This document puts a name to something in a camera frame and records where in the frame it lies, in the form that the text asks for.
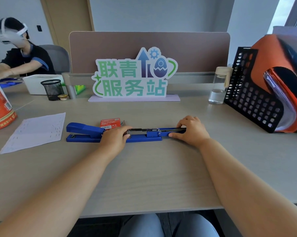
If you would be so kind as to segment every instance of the office chair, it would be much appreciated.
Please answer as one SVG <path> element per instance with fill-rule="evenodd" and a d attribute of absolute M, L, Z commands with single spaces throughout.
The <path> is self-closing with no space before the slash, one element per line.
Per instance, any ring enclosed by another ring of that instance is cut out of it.
<path fill-rule="evenodd" d="M 56 45 L 40 45 L 40 47 L 48 52 L 57 75 L 71 71 L 70 58 L 63 47 Z"/>

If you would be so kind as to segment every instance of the desk leg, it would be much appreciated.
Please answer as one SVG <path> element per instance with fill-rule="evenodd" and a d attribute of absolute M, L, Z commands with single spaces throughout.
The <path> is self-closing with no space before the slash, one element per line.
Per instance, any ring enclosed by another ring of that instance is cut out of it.
<path fill-rule="evenodd" d="M 66 86 L 67 93 L 70 99 L 76 99 L 75 87 L 74 86 Z"/>

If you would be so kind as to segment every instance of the long-reach stapler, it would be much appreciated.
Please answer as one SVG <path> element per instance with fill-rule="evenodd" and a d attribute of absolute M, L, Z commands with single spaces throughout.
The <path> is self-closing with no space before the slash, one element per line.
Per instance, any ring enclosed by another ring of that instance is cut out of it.
<path fill-rule="evenodd" d="M 85 125 L 81 123 L 69 123 L 66 131 L 73 133 L 67 138 L 67 142 L 95 142 L 99 143 L 102 134 L 106 131 L 104 128 Z M 127 143 L 130 142 L 147 142 L 161 141 L 162 136 L 168 136 L 171 132 L 184 133 L 186 128 L 151 128 L 151 129 L 129 129 L 125 134 L 130 134 Z"/>

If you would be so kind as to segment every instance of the clear plastic bottle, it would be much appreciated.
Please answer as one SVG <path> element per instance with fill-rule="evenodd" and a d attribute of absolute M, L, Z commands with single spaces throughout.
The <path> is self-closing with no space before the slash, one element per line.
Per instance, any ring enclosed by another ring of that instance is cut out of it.
<path fill-rule="evenodd" d="M 212 90 L 209 96 L 209 103 L 223 104 L 226 89 L 230 83 L 230 77 L 233 68 L 231 67 L 217 67 L 215 70 Z"/>

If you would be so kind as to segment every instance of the stapler handle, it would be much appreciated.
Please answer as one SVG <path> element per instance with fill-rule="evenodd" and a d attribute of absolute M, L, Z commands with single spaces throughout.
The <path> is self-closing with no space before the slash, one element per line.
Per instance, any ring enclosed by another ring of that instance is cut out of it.
<path fill-rule="evenodd" d="M 101 138 L 104 128 L 71 122 L 66 126 L 67 132 L 90 135 L 91 138 Z"/>

